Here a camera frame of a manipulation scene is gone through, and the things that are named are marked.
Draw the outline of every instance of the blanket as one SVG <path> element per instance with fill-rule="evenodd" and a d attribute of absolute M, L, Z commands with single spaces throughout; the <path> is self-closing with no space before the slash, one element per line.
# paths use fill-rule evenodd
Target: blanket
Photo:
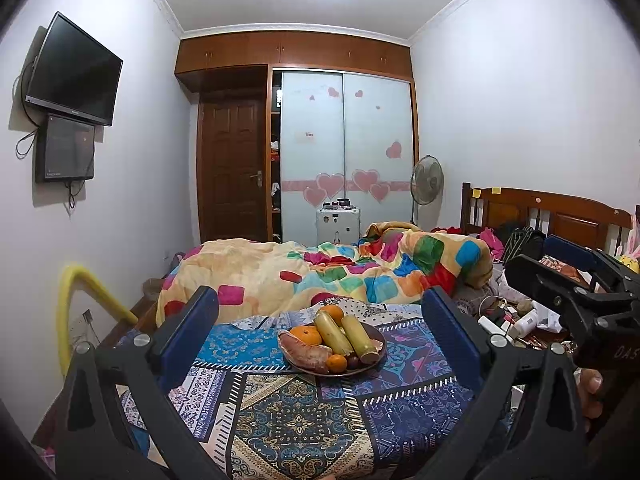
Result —
<path fill-rule="evenodd" d="M 373 370 L 314 378 L 284 360 L 278 330 L 313 320 L 324 303 L 378 327 L 386 357 Z M 118 391 L 142 453 L 165 465 L 130 391 Z M 230 479 L 357 479 L 373 472 L 402 479 L 438 450 L 472 393 L 458 383 L 418 305 L 331 298 L 298 312 L 214 326 L 184 383 L 168 397 Z"/>
<path fill-rule="evenodd" d="M 425 233 L 403 222 L 372 224 L 354 245 L 216 240 L 190 251 L 167 277 L 156 323 L 179 312 L 200 285 L 217 290 L 218 323 L 224 323 L 277 316 L 332 296 L 415 303 L 431 286 L 451 295 L 457 280 L 480 287 L 491 275 L 491 253 L 482 240 Z"/>

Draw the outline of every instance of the flat screen tv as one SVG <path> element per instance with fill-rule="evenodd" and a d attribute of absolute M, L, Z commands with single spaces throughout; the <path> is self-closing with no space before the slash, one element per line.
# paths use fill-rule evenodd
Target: flat screen tv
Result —
<path fill-rule="evenodd" d="M 57 12 L 36 58 L 27 103 L 111 126 L 122 60 Z"/>

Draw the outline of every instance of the fan grille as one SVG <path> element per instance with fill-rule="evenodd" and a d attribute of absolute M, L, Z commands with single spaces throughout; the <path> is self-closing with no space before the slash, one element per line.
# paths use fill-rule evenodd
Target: fan grille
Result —
<path fill-rule="evenodd" d="M 433 202 L 444 182 L 442 167 L 437 158 L 427 155 L 418 161 L 411 175 L 411 195 L 419 205 Z"/>

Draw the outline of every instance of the fruit plate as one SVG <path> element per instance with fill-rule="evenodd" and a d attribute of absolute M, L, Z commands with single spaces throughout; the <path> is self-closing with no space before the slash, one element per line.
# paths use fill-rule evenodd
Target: fruit plate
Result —
<path fill-rule="evenodd" d="M 334 378 L 334 377 L 349 377 L 352 375 L 357 375 L 360 374 L 362 372 L 365 372 L 367 370 L 371 370 L 372 368 L 375 368 L 376 366 L 378 366 L 380 364 L 380 362 L 385 358 L 386 355 L 386 340 L 385 337 L 382 335 L 382 332 L 380 332 L 380 330 L 378 330 L 376 327 L 371 326 L 370 324 L 367 323 L 363 323 L 362 327 L 364 328 L 364 330 L 367 332 L 367 335 L 369 336 L 369 338 L 371 340 L 375 339 L 378 340 L 382 343 L 382 348 L 378 351 L 378 354 L 380 354 L 380 359 L 378 360 L 377 363 L 373 363 L 372 365 L 363 365 L 361 368 L 356 368 L 355 370 L 347 370 L 341 374 L 320 374 L 318 372 L 314 372 L 312 370 L 307 370 L 306 368 L 301 368 L 299 366 L 296 366 L 295 364 L 293 364 L 291 361 L 289 361 L 286 357 L 283 356 L 283 359 L 289 363 L 291 365 L 292 368 L 294 368 L 295 370 L 298 370 L 300 372 L 302 372 L 303 374 L 309 374 L 309 375 L 315 375 L 318 377 L 330 377 L 330 378 Z"/>

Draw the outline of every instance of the wooden bed frame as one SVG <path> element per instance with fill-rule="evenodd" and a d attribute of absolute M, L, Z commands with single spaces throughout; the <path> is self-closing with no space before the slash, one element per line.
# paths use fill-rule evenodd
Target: wooden bed frame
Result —
<path fill-rule="evenodd" d="M 623 232 L 631 228 L 631 215 L 627 211 L 595 200 L 509 187 L 473 189 L 468 182 L 462 184 L 460 228 L 464 234 L 479 233 L 485 227 L 495 229 L 508 221 L 523 224 L 534 221 L 534 227 L 544 231 L 544 212 L 548 212 L 547 235 L 557 235 L 592 249 L 607 251 L 611 226 L 617 228 L 616 248 L 626 242 Z M 640 222 L 640 205 L 636 206 L 636 218 Z"/>

